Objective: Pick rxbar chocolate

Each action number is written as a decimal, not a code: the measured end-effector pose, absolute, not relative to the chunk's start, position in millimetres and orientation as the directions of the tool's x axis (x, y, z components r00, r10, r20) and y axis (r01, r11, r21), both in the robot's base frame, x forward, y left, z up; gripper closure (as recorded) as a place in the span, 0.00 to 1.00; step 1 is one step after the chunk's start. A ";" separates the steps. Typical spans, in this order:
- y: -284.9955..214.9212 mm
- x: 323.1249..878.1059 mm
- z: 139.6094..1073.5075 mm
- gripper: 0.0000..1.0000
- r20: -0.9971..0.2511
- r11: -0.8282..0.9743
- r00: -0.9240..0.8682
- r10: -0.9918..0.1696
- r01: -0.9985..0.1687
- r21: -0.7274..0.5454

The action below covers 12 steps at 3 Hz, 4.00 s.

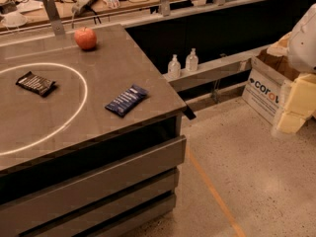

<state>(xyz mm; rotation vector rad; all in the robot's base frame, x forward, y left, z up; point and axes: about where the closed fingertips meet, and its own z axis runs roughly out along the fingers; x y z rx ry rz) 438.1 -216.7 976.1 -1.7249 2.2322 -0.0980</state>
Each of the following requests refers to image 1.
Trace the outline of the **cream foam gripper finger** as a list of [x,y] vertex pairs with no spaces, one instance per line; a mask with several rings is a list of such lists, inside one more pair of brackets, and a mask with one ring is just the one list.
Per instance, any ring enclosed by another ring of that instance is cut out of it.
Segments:
[[316,75],[300,74],[291,84],[284,109],[304,119],[310,118],[316,111]]
[[304,117],[295,113],[287,113],[283,110],[278,110],[273,121],[272,134],[294,135],[311,118],[312,115]]

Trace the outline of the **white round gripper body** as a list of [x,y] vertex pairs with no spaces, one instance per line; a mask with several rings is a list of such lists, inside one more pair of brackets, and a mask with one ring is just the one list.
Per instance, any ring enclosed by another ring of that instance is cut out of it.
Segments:
[[288,62],[299,72],[316,72],[316,4],[292,29],[288,39]]

